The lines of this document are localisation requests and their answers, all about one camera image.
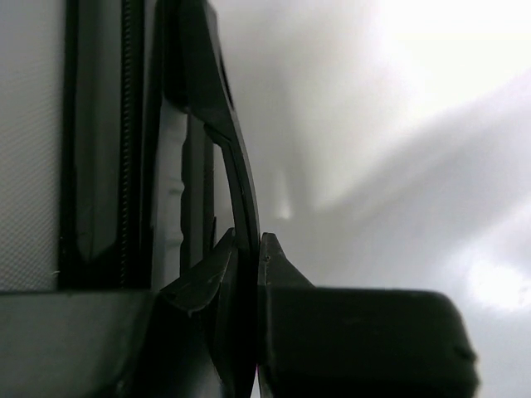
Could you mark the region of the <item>dark grey hardshell suitcase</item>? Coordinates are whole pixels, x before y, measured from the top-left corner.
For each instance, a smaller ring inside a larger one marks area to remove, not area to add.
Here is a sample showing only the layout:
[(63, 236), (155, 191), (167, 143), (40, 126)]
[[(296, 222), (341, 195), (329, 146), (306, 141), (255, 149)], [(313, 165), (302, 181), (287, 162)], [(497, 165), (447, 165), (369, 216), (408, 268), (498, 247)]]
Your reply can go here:
[(1, 297), (159, 292), (233, 231), (237, 394), (260, 232), (207, 1), (1, 4)]

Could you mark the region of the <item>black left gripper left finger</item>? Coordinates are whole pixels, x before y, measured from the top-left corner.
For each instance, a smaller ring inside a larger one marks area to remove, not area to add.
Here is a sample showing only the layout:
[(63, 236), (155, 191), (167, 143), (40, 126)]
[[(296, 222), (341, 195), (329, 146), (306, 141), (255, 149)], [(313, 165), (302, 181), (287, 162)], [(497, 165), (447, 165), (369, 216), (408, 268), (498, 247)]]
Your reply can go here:
[(228, 231), (159, 292), (5, 293), (4, 397), (234, 397)]

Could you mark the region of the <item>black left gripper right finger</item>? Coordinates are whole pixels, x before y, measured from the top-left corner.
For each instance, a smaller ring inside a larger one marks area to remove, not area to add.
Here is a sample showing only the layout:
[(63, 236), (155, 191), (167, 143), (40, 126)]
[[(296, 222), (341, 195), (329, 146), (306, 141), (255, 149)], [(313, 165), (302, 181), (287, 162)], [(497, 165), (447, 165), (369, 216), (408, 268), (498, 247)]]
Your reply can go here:
[(480, 378), (457, 307), (433, 291), (317, 287), (261, 239), (264, 397), (472, 397)]

